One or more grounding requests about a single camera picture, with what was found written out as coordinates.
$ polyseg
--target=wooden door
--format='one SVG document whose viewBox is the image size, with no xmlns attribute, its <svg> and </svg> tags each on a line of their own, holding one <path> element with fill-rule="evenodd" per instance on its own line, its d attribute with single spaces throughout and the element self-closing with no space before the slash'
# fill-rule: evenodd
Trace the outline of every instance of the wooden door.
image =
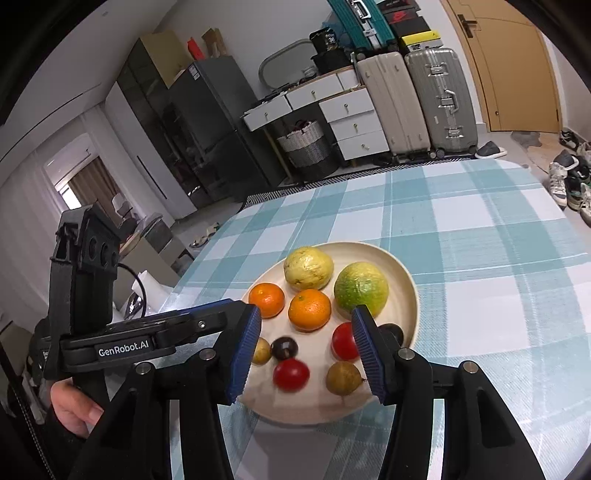
<svg viewBox="0 0 591 480">
<path fill-rule="evenodd" d="M 505 0 L 447 2 L 466 56 L 473 58 L 489 130 L 558 132 L 554 73 L 537 28 Z"/>
</svg>

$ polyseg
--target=fingernail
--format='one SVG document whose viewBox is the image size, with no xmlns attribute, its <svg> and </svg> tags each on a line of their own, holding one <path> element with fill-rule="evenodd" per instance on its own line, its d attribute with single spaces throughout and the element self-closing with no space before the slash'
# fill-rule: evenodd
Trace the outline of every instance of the fingernail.
<svg viewBox="0 0 591 480">
<path fill-rule="evenodd" d="M 88 412 L 88 418 L 92 422 L 93 425 L 96 425 L 96 422 L 99 421 L 100 416 L 103 414 L 102 408 L 99 407 L 92 407 Z"/>
</svg>

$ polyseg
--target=orange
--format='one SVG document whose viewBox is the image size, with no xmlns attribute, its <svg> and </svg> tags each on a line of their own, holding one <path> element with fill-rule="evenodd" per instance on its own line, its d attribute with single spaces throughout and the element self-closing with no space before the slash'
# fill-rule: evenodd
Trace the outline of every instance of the orange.
<svg viewBox="0 0 591 480">
<path fill-rule="evenodd" d="M 311 332 L 329 321 L 331 310 L 329 298 L 321 291 L 310 288 L 295 295 L 287 316 L 297 329 Z"/>
<path fill-rule="evenodd" d="M 259 283 L 248 294 L 248 303 L 259 307 L 264 319 L 274 317 L 285 306 L 285 294 L 274 283 Z"/>
</svg>

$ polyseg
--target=plate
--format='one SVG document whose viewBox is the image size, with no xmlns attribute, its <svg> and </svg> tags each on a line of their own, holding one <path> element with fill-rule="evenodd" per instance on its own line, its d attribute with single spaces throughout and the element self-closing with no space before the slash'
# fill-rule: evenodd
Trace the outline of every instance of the plate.
<svg viewBox="0 0 591 480">
<path fill-rule="evenodd" d="M 296 393 L 279 390 L 272 381 L 277 360 L 271 358 L 265 365 L 251 365 L 244 393 L 238 400 L 258 413 L 261 417 L 280 423 L 310 425 L 335 421 L 346 417 L 363 407 L 372 398 L 367 382 L 351 395 L 339 397 L 326 389 L 326 372 L 337 359 L 333 356 L 330 341 L 332 334 L 341 323 L 349 321 L 337 307 L 333 287 L 337 276 L 353 262 L 370 262 L 384 273 L 388 280 L 388 301 L 376 317 L 376 323 L 396 323 L 404 332 L 404 346 L 414 345 L 418 332 L 418 294 L 408 270 L 389 252 L 369 244 L 356 242 L 334 242 L 316 245 L 330 255 L 335 263 L 335 273 L 322 292 L 332 304 L 330 320 L 321 329 L 305 333 L 296 330 L 287 316 L 291 299 L 297 291 L 286 282 L 283 260 L 277 262 L 252 286 L 261 282 L 279 285 L 285 293 L 285 307 L 273 318 L 262 321 L 261 336 L 272 343 L 280 336 L 291 336 L 298 344 L 297 359 L 310 368 L 310 379 L 306 386 Z M 242 298 L 248 302 L 250 289 Z M 355 362 L 363 378 L 366 378 L 361 360 Z"/>
</svg>

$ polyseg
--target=checkered tablecloth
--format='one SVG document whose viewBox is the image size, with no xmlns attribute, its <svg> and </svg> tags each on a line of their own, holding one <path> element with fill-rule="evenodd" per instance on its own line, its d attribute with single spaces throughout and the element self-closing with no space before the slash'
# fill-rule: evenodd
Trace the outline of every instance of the checkered tablecloth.
<svg viewBox="0 0 591 480">
<path fill-rule="evenodd" d="M 247 208 L 224 224 L 164 309 L 239 299 L 292 249 L 362 241 L 392 252 L 417 284 L 415 349 L 430 361 L 476 361 L 525 432 L 548 480 L 590 441 L 591 263 L 541 184 L 516 164 L 469 160 L 343 181 Z M 212 338 L 185 346 L 182 361 Z M 374 402 L 335 423 L 271 424 L 220 407 L 241 480 L 376 478 L 394 408 Z M 183 477 L 177 434 L 173 475 Z M 443 456 L 436 402 L 430 478 Z"/>
</svg>

